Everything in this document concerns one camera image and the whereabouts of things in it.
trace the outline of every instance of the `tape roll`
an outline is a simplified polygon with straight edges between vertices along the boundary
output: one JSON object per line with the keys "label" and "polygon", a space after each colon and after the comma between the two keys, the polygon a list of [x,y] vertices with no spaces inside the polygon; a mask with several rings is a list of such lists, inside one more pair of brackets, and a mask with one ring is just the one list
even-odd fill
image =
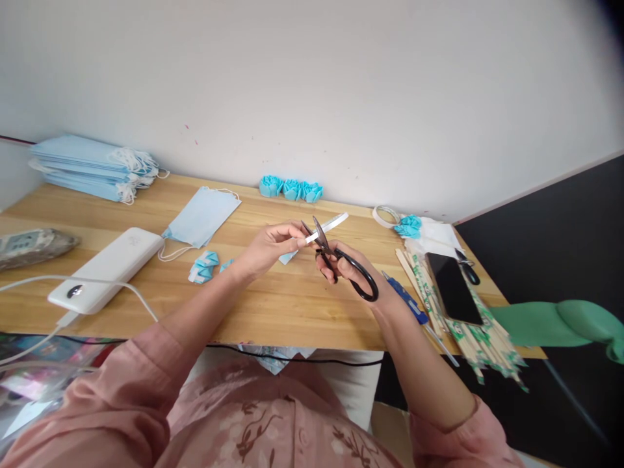
{"label": "tape roll", "polygon": [[[385,211],[386,213],[388,213],[395,219],[396,224],[389,223],[388,221],[381,218],[378,211]],[[383,205],[378,205],[372,209],[372,217],[375,218],[375,221],[377,221],[377,223],[387,229],[392,229],[393,227],[398,226],[401,223],[401,215],[394,211],[392,208]]]}

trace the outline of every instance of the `hand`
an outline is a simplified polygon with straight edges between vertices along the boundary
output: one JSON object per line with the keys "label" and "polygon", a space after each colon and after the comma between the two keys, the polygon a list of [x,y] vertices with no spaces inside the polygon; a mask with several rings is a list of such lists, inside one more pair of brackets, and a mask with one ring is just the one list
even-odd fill
{"label": "hand", "polygon": [[[377,299],[377,301],[375,302],[368,302],[362,299],[371,308],[385,309],[387,307],[391,307],[391,303],[396,301],[396,299],[399,299],[402,302],[397,292],[392,288],[392,286],[390,286],[390,284],[385,280],[382,274],[377,271],[377,269],[364,256],[364,254],[355,250],[354,248],[349,247],[339,240],[330,240],[329,245],[332,250],[340,249],[344,253],[350,255],[351,258],[359,262],[360,265],[362,265],[364,269],[368,271],[372,278],[375,280],[375,283],[377,283],[377,289],[379,290],[379,299]],[[371,287],[369,286],[364,276],[362,276],[362,273],[356,270],[355,267],[351,265],[345,258],[340,258],[340,260],[337,260],[334,255],[329,255],[328,259],[331,263],[331,267],[334,269],[334,271],[338,273],[338,276],[342,276],[346,280],[354,281],[362,288],[365,293],[372,293]],[[327,265],[325,265],[325,261],[320,255],[317,256],[317,268],[320,270],[321,273],[323,273],[323,275],[325,276],[325,278],[327,278],[330,284],[334,284],[336,282],[337,278],[334,278],[332,270],[329,269]]]}
{"label": "hand", "polygon": [[305,237],[301,221],[289,220],[284,224],[265,226],[232,266],[236,265],[246,277],[256,280],[268,272],[281,255],[306,245]]}

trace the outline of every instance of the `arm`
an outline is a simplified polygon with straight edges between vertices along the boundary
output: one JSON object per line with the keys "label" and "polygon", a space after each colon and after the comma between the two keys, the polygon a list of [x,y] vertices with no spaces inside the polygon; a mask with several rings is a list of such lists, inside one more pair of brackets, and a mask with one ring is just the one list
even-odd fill
{"label": "arm", "polygon": [[63,407],[15,442],[3,467],[151,467],[169,442],[166,420],[197,357],[238,295],[304,235],[296,222],[267,226],[223,273],[179,309],[74,381]]}
{"label": "arm", "polygon": [[[447,461],[471,458],[475,462],[494,460],[496,466],[514,466],[515,454],[507,446],[498,420],[437,353],[401,297],[362,253],[336,240],[330,242],[330,247],[340,248],[359,261],[377,283],[379,299],[367,304],[392,355],[412,414],[415,458],[420,463],[442,463],[444,457]],[[367,282],[349,262],[336,262],[335,258],[330,261],[340,275],[370,293]],[[333,283],[333,272],[320,257],[317,267]]]}

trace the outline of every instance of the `pink sleeve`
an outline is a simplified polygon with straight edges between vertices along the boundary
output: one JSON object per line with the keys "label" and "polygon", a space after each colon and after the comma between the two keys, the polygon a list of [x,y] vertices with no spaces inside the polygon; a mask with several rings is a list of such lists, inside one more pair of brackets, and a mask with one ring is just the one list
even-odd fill
{"label": "pink sleeve", "polygon": [[410,414],[414,464],[418,467],[524,467],[507,445],[505,431],[488,405],[474,396],[476,411],[457,429],[444,434]]}
{"label": "pink sleeve", "polygon": [[153,466],[169,442],[166,416],[195,358],[161,325],[150,326],[99,371],[76,379],[63,407],[22,434],[2,466]]}

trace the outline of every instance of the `white wall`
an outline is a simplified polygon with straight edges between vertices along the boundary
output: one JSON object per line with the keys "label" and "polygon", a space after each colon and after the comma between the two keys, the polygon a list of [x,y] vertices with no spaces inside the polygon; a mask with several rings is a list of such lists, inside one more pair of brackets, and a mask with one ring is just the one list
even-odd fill
{"label": "white wall", "polygon": [[28,166],[30,157],[28,147],[0,140],[0,211],[42,182],[41,173]]}
{"label": "white wall", "polygon": [[624,151],[593,4],[4,0],[0,130],[457,220]]}

